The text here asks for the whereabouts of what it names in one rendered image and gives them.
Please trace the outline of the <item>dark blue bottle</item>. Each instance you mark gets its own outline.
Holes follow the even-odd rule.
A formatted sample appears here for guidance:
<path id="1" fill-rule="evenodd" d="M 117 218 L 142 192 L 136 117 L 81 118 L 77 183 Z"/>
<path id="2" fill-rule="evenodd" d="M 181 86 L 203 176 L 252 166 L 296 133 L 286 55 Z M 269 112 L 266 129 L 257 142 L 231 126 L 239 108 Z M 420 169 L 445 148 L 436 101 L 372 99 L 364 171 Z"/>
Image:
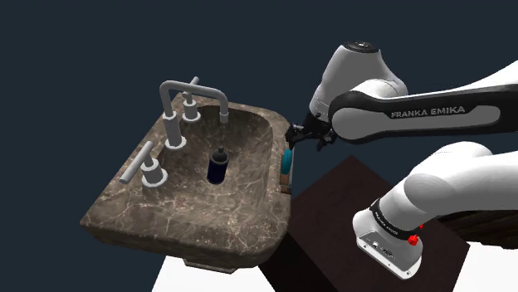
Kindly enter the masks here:
<path id="1" fill-rule="evenodd" d="M 209 155 L 207 180 L 212 184 L 220 184 L 224 181 L 229 156 L 223 146 Z"/>

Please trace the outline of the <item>brown marble sink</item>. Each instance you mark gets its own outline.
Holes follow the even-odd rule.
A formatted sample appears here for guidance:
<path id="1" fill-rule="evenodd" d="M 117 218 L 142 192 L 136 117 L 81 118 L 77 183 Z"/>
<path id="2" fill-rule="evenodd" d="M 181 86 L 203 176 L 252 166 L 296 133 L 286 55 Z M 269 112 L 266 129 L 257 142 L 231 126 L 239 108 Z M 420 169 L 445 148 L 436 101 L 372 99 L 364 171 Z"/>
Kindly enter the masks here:
<path id="1" fill-rule="evenodd" d="M 157 120 L 145 135 L 152 158 L 168 173 L 160 187 L 145 187 L 142 173 L 129 184 L 112 178 L 81 226 L 99 241 L 184 259 L 211 269 L 252 268 L 267 261 L 288 227 L 291 195 L 280 174 L 288 121 L 277 112 L 230 104 L 219 120 L 219 103 L 197 97 L 201 119 L 181 122 L 186 145 L 164 147 Z M 229 156 L 225 179 L 207 180 L 209 155 L 223 146 Z"/>

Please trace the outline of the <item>grey arched faucet spout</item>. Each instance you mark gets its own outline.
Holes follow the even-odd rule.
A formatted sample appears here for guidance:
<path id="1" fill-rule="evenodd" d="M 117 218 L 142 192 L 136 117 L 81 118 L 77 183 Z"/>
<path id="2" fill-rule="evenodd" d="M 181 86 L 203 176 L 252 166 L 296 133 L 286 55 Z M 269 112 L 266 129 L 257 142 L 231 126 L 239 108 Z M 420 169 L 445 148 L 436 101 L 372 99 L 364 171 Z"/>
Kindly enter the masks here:
<path id="1" fill-rule="evenodd" d="M 184 83 L 176 80 L 166 80 L 159 87 L 159 95 L 162 101 L 164 112 L 162 120 L 167 134 L 165 147 L 170 150 L 179 150 L 184 147 L 187 140 L 182 136 L 179 128 L 179 117 L 177 112 L 173 110 L 171 105 L 171 98 L 169 96 L 170 90 L 189 91 L 192 94 L 202 95 L 205 97 L 212 97 L 219 101 L 219 120 L 222 124 L 228 122 L 229 109 L 227 97 L 218 89 L 205 87 L 197 84 L 198 78 L 194 78 L 191 83 Z"/>

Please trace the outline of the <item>teal rounded object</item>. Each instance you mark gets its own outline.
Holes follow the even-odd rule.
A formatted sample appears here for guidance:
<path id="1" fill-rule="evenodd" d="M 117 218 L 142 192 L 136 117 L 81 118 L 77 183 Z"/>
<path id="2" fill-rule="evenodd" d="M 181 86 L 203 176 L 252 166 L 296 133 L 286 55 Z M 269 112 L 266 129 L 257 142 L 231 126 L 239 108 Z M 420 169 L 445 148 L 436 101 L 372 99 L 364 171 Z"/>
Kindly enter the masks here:
<path id="1" fill-rule="evenodd" d="M 292 166 L 292 159 L 293 159 L 293 150 L 292 149 L 286 149 L 284 154 L 282 155 L 282 161 L 281 161 L 281 173 L 282 174 L 289 174 L 291 171 Z"/>

